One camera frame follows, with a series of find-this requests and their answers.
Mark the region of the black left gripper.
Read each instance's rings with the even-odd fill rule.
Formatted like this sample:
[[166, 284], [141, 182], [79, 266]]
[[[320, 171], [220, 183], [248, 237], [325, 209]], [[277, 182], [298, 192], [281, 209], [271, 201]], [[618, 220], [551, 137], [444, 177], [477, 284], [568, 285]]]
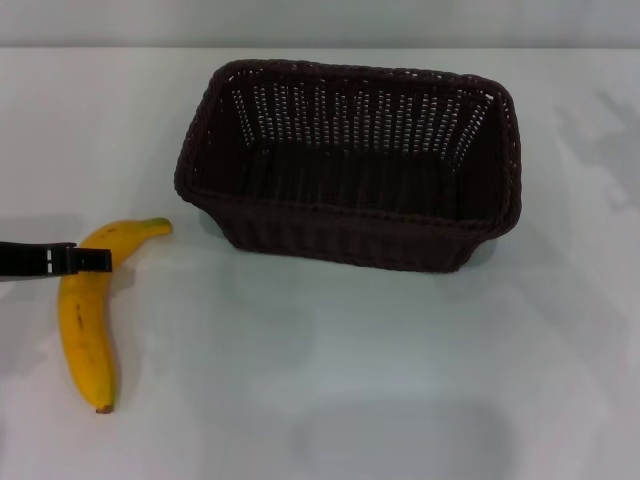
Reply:
[[73, 243], [39, 244], [0, 242], [0, 276], [69, 276], [111, 273], [109, 249], [84, 248]]

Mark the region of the yellow banana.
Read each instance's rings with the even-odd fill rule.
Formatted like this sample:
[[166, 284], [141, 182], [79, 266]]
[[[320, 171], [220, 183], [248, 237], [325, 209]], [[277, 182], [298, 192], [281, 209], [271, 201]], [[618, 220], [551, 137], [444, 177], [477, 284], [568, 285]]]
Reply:
[[[92, 232], [80, 246], [109, 250], [116, 269], [147, 240], [172, 230], [162, 217], [115, 221]], [[58, 324], [68, 370], [79, 394], [98, 414], [113, 411], [118, 393], [108, 321], [111, 279], [110, 273], [82, 272], [63, 277], [58, 289]]]

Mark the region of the black woven plastic basket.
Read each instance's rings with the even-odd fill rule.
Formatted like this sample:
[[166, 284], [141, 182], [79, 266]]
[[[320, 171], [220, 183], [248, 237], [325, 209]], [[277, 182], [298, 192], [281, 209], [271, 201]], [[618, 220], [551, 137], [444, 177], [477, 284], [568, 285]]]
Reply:
[[241, 250], [450, 273], [519, 220], [514, 102], [476, 75], [234, 60], [174, 184]]

